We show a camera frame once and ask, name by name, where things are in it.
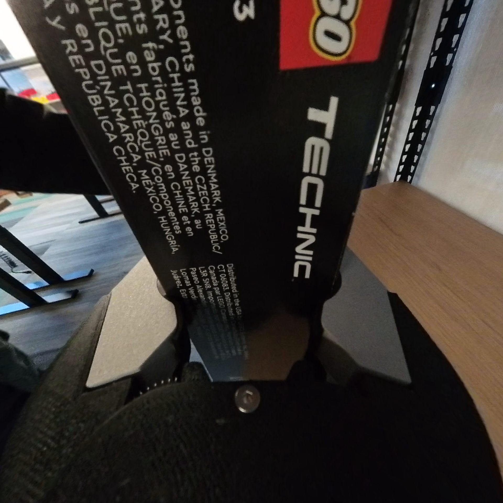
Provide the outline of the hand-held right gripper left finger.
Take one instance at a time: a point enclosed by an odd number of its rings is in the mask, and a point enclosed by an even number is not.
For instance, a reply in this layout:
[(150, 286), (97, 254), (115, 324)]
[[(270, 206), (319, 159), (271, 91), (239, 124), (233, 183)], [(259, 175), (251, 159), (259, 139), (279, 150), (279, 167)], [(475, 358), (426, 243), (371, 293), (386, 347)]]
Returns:
[(111, 292), (86, 381), (98, 388), (137, 377), (145, 388), (173, 380), (181, 362), (175, 305), (142, 258)]

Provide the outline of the black rack with wooden shelves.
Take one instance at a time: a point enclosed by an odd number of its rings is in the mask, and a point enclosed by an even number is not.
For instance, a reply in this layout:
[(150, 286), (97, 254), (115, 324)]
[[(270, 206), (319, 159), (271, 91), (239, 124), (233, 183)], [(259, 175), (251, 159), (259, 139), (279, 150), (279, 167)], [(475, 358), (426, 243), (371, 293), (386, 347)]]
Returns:
[(443, 3), (419, 4), (380, 186), (349, 246), (457, 371), (502, 464), (502, 1), (470, 2), (412, 185), (392, 182)]

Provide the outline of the black desk legs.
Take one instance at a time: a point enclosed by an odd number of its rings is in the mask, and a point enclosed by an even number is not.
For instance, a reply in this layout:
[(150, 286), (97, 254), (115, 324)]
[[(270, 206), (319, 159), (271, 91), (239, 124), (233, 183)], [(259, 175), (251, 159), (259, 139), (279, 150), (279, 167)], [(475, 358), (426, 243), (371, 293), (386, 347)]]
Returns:
[(43, 255), (68, 229), (120, 216), (112, 196), (9, 194), (1, 198), (1, 316), (74, 299), (91, 267), (50, 265)]

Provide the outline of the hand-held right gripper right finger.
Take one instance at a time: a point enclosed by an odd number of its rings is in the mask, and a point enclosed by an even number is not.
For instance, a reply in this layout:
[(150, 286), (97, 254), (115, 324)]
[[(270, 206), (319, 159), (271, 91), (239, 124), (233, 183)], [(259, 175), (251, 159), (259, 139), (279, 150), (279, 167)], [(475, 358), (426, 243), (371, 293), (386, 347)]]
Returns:
[(310, 320), (310, 356), (322, 380), (348, 385), (370, 376), (411, 384), (388, 290), (349, 247), (336, 286)]

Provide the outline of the black lego box silver car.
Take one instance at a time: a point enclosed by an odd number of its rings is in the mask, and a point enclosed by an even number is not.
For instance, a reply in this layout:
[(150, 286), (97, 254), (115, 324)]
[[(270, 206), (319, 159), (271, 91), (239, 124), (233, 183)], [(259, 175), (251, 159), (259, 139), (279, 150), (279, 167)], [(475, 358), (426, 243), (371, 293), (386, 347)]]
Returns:
[(335, 292), (412, 1), (9, 1), (216, 381)]

